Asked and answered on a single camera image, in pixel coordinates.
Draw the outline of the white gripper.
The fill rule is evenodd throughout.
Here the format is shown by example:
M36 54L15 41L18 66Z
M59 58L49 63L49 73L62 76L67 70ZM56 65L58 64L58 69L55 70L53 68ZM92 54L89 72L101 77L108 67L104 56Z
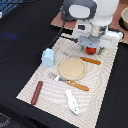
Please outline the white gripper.
M108 26L95 26L86 21L77 21L72 36L77 38L81 50L86 47L100 47L98 55L101 55L105 48L115 49L124 34Z

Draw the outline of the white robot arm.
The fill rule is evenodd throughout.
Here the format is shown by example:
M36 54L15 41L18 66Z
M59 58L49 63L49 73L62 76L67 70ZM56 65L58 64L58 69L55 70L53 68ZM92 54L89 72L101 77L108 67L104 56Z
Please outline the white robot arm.
M101 54L104 48L116 49L124 36L109 27L118 4L119 0L64 0L61 18L76 20L72 35L82 49L99 47Z

